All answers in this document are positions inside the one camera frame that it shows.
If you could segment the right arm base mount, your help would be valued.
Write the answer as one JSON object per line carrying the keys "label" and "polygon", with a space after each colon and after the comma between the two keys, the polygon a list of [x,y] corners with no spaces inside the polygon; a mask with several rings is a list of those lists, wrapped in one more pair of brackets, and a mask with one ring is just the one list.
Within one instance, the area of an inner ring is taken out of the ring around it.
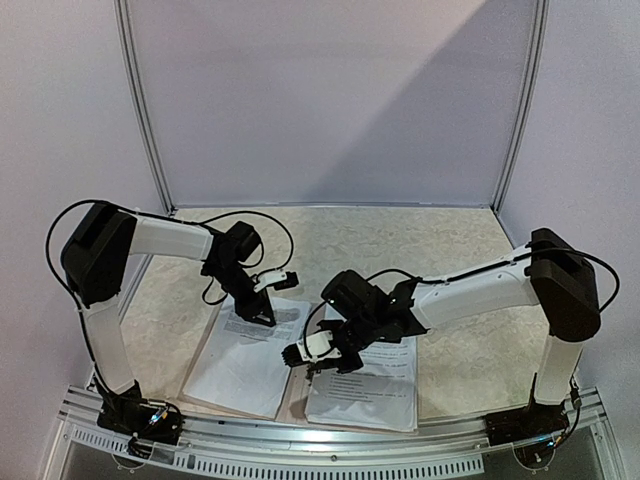
{"label": "right arm base mount", "polygon": [[580,399],[573,404],[575,419],[569,422],[564,404],[542,405],[531,400],[520,408],[487,414],[483,417],[485,433],[491,446],[524,440],[549,440],[548,447],[557,449],[575,431],[581,416]]}

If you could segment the white paper stack remainder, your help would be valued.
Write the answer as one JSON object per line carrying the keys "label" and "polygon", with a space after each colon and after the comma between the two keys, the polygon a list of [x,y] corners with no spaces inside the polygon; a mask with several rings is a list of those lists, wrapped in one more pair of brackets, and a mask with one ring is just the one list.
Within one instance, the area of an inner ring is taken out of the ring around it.
{"label": "white paper stack remainder", "polygon": [[417,428],[417,349],[413,338],[374,343],[363,367],[313,377],[305,407],[311,423],[412,432]]}

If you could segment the brown plastic folder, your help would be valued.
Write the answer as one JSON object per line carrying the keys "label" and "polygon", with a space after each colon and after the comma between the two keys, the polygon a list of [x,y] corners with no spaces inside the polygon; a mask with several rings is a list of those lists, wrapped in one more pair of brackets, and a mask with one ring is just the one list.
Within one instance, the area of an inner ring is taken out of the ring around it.
{"label": "brown plastic folder", "polygon": [[[312,382],[313,378],[308,379],[306,377],[306,370],[303,367],[298,367],[295,368],[293,370],[290,370],[289,372],[289,378],[288,378],[288,382],[287,385],[285,387],[285,392],[282,398],[282,402],[281,405],[279,407],[279,410],[276,414],[276,417],[273,419],[269,419],[269,420],[277,420],[280,422],[284,422],[284,423],[291,423],[291,424],[297,424],[297,425],[305,425],[305,426],[311,426],[313,424],[318,424],[318,423],[311,423],[306,419],[305,416],[305,407],[306,407],[306,403],[307,403],[307,398],[310,392],[310,386],[311,386],[311,382]],[[214,407],[214,406],[206,406],[206,405],[202,405],[199,403],[196,403],[192,400],[187,399],[183,393],[182,396],[184,399],[191,401],[199,406],[203,406],[203,407],[207,407],[207,408],[213,408],[216,410],[220,410],[223,411],[225,413],[229,413],[229,414],[234,414],[234,415],[239,415],[239,416],[246,416],[246,417],[252,417],[252,416],[248,416],[246,414],[241,414],[239,412],[233,412],[233,411],[229,411],[229,410],[225,410],[222,409],[220,407]],[[329,425],[329,424],[318,424],[318,425],[328,425],[330,427],[345,427],[347,429],[350,430],[355,430],[355,431],[365,431],[365,430],[374,430],[374,431],[388,431],[388,430],[376,430],[376,429],[369,429],[369,428],[356,428],[356,427],[349,427],[349,426],[340,426],[340,425]]]}

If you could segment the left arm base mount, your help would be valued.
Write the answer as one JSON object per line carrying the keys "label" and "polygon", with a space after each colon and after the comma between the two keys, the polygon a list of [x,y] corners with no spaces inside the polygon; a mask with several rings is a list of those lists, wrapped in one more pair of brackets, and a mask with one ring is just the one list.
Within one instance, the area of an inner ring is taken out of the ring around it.
{"label": "left arm base mount", "polygon": [[178,445],[184,416],[175,404],[143,398],[137,381],[122,394],[116,394],[101,384],[97,384],[96,389],[102,398],[97,425],[128,435],[128,455],[147,460],[156,443]]}

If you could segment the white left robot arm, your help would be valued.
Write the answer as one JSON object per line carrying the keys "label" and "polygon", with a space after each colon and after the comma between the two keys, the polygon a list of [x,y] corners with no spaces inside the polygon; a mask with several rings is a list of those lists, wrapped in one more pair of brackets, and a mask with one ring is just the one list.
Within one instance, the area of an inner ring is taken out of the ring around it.
{"label": "white left robot arm", "polygon": [[140,388],[129,365],[118,314],[119,294],[132,255],[190,259],[233,298],[242,319],[275,323],[267,288],[282,288],[283,268],[251,276],[244,267],[261,240],[255,229],[237,222],[225,232],[201,223],[137,213],[104,200],[88,201],[88,211],[63,247],[61,265],[78,303],[88,349],[103,397],[115,399],[111,419],[128,434],[148,426],[148,412],[136,401]]}

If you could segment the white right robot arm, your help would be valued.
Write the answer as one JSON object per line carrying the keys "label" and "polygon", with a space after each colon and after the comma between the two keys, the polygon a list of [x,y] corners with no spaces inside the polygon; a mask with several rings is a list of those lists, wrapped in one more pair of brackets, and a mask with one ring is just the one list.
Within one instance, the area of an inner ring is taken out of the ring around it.
{"label": "white right robot arm", "polygon": [[331,359],[341,373],[361,367],[361,351],[378,341],[398,342],[464,319],[511,308],[540,307],[547,322],[541,362],[527,404],[490,414],[488,426],[520,428],[537,436],[568,423],[565,398],[585,343],[601,327],[596,259],[554,231],[532,231],[524,245],[499,259],[427,279],[408,274],[390,291],[353,269],[338,273],[321,293],[336,320],[322,320],[312,359]]}

